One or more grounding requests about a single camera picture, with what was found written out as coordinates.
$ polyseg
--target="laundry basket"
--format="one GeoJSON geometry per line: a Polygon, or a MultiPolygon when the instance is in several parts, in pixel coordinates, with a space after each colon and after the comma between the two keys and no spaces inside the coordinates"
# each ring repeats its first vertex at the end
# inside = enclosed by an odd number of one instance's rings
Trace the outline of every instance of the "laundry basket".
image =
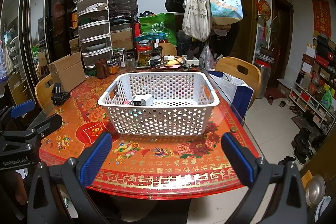
{"type": "Polygon", "coordinates": [[[118,76],[99,98],[119,133],[186,136],[205,131],[219,98],[200,72],[140,72],[118,76]],[[152,94],[152,106],[123,105],[152,94]]]}

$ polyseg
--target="orange tablecloth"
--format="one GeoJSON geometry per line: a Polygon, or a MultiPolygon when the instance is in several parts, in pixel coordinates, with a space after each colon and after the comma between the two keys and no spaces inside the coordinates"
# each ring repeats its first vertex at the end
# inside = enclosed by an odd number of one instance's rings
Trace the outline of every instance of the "orange tablecloth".
{"type": "Polygon", "coordinates": [[[150,137],[115,132],[98,98],[115,79],[89,77],[71,92],[64,105],[55,107],[63,125],[43,139],[40,157],[48,165],[78,157],[103,131],[110,131],[113,146],[92,188],[105,193],[144,199],[197,198],[222,193],[240,184],[221,149],[220,137],[237,127],[234,136],[258,157],[248,135],[218,94],[205,133],[193,137],[150,137]]]}

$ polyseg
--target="metal bowl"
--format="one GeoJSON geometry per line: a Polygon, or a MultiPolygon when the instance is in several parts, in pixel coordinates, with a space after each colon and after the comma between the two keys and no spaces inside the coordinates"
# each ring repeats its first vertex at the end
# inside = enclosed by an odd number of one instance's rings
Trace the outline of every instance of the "metal bowl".
{"type": "Polygon", "coordinates": [[[326,192],[326,184],[321,175],[315,175],[308,182],[306,187],[306,203],[309,206],[317,205],[321,202],[326,192]]]}

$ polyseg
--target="chair backrest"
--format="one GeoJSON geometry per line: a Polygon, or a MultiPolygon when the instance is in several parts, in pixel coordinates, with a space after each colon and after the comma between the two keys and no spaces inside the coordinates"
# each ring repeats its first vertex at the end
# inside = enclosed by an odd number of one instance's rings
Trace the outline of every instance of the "chair backrest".
{"type": "Polygon", "coordinates": [[[253,89],[253,97],[249,105],[249,107],[251,107],[260,88],[260,70],[251,63],[231,56],[221,58],[217,62],[215,70],[225,72],[229,75],[232,75],[233,77],[239,78],[253,89]],[[241,66],[241,70],[245,70],[247,74],[240,72],[238,70],[239,66],[241,66]]]}
{"type": "Polygon", "coordinates": [[[159,43],[159,46],[162,47],[162,56],[164,55],[177,56],[177,50],[173,44],[161,42],[159,43]]]}
{"type": "Polygon", "coordinates": [[[47,75],[41,79],[35,87],[36,99],[42,109],[44,109],[50,102],[53,94],[54,84],[47,87],[46,83],[51,80],[51,75],[47,75]]]}

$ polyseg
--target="red chinese banner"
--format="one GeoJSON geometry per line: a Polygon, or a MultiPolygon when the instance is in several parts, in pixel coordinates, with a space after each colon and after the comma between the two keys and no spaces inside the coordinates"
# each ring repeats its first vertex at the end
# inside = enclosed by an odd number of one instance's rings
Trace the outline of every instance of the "red chinese banner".
{"type": "Polygon", "coordinates": [[[314,11],[314,30],[331,37],[331,17],[326,0],[312,0],[314,11]]]}

